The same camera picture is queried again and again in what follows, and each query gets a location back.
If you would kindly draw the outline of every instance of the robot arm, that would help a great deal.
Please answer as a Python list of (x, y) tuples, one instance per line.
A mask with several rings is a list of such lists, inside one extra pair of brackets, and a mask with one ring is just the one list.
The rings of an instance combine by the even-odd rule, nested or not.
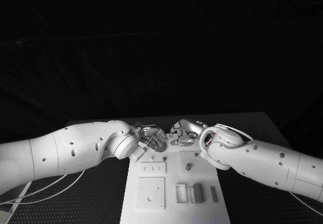
[[(201, 127), (203, 123), (181, 119), (178, 124), (180, 127), (174, 126), (171, 132), (180, 129), (190, 139), (199, 139), (200, 156), (217, 169), (232, 167), (240, 175), (266, 186), (323, 202), (321, 159), (258, 140), (243, 142), (240, 136), (222, 125), (206, 127), (194, 138), (188, 128)], [(171, 145), (184, 145), (180, 142), (186, 138), (178, 135)]]
[(132, 127), (111, 120), (72, 125), (39, 138), (0, 144), (0, 195), (37, 179), (80, 172), (108, 157), (128, 157), (137, 162), (144, 154), (138, 141), (161, 152), (165, 140), (157, 126)]

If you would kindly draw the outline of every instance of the dark background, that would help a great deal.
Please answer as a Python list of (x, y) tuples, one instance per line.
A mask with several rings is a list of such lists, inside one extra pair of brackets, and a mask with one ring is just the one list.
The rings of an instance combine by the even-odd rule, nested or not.
[(321, 14), (318, 0), (2, 6), (0, 142), (77, 119), (262, 111), (320, 157)]

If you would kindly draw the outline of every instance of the robotic hand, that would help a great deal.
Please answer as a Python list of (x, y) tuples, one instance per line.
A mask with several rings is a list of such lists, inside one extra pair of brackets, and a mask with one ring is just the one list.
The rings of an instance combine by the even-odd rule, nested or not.
[(171, 145), (190, 146), (199, 141), (200, 157), (222, 170), (235, 171), (269, 187), (289, 191), (323, 203), (323, 160), (284, 147), (253, 140), (245, 142), (236, 129), (181, 119), (171, 127), (178, 138)]
[(62, 128), (47, 135), (0, 144), (0, 195), (14, 187), (50, 176), (77, 173), (105, 158), (144, 155), (141, 141), (155, 152), (165, 150), (167, 136), (155, 125), (90, 122)]

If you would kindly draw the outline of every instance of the table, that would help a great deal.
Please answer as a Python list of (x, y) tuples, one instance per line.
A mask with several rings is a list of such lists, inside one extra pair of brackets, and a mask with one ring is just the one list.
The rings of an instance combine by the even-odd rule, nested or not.
[[(248, 133), (253, 139), (291, 148), (263, 112), (111, 119), (122, 120), (128, 124), (138, 120), (145, 121), (148, 124), (155, 123), (167, 131), (181, 118), (197, 119), (209, 125), (216, 123), (225, 124)], [(76, 120), (70, 121), (66, 126), (111, 119)], [(11, 216), (10, 224), (118, 224), (128, 164), (128, 159), (108, 158), (96, 167), (85, 171), (79, 182), (63, 194), (40, 203), (20, 205)], [(77, 175), (69, 175), (57, 185), (21, 202), (41, 199), (59, 192), (72, 183)], [(232, 168), (226, 171), (217, 170), (217, 177), (232, 224), (323, 223), (323, 217), (305, 208), (288, 192), (276, 190), (245, 178)], [(44, 187), (56, 179), (56, 177), (52, 177), (33, 182), (27, 193)], [(320, 212), (323, 211), (320, 202), (302, 196), (300, 198)]]

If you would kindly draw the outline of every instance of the white platform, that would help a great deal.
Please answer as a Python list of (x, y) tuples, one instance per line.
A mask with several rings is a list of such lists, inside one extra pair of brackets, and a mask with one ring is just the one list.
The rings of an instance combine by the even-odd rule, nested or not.
[[(137, 163), (129, 162), (128, 179), (122, 201), (122, 212), (121, 212), (121, 224), (229, 224), (229, 216), (225, 207), (225, 201), (222, 196), (222, 189), (219, 184), (217, 175), (210, 173), (213, 169), (209, 167), (207, 161), (200, 158), (191, 158), (191, 171), (200, 172), (197, 167), (207, 169), (206, 175), (187, 175), (183, 174), (184, 168), (181, 163), (190, 161), (190, 158), (180, 156), (181, 151), (199, 151), (197, 141), (190, 147), (170, 146), (170, 142), (177, 138), (168, 138), (167, 149), (163, 153), (154, 152), (152, 149), (147, 148), (147, 152)], [(139, 174), (141, 162), (163, 162), (165, 160), (165, 174)], [(150, 210), (137, 207), (137, 188), (138, 179), (147, 177), (163, 177), (164, 178), (164, 209)], [(200, 183), (203, 190), (204, 202), (190, 205), (188, 200), (188, 188), (193, 184)], [(186, 185), (186, 198), (187, 205), (176, 204), (176, 184)], [(210, 187), (214, 187), (217, 202), (213, 202)]]

